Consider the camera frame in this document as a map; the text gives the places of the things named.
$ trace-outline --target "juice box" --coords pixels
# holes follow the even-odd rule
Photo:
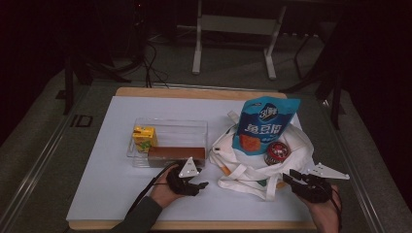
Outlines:
[[[150,147],[157,146],[155,128],[150,126],[136,126],[133,129],[133,140],[139,152],[147,153]]]

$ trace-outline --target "white tabletop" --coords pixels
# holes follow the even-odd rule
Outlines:
[[[208,121],[208,147],[232,124],[229,111],[240,114],[243,100],[206,100],[115,96],[101,126],[82,180],[67,215],[70,223],[119,222],[137,195],[161,169],[136,168],[126,156],[137,117]],[[294,125],[300,127],[297,117]],[[159,216],[169,221],[298,221],[311,226],[307,208],[289,186],[276,193],[274,202],[218,187],[221,169],[207,160],[192,183],[209,182],[194,197],[181,198]]]

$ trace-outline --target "cable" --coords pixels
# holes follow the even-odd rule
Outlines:
[[[179,162],[173,162],[169,165],[167,165],[165,168],[163,168],[163,170],[161,170],[161,172],[159,174],[157,174],[157,176],[155,176],[150,182],[149,184],[145,187],[145,189],[143,189],[142,192],[140,192],[140,194],[137,196],[136,200],[133,202],[133,204],[131,205],[130,209],[127,211],[126,215],[129,215],[134,208],[137,206],[137,204],[139,204],[139,202],[143,199],[143,197],[146,195],[146,193],[149,191],[149,189],[151,189],[151,187],[153,185],[155,185],[155,181],[157,181],[157,179],[163,175],[164,172],[167,171],[167,169],[169,169],[170,167],[172,167],[175,164],[179,164]]]

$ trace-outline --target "sleeve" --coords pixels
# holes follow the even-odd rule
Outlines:
[[[148,232],[155,224],[162,208],[154,199],[146,196],[136,206],[124,221],[116,225],[110,233],[144,233]]]

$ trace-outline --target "snack package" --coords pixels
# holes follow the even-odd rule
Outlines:
[[[265,153],[270,143],[278,140],[296,113],[299,99],[262,96],[245,102],[233,148],[247,155]]]

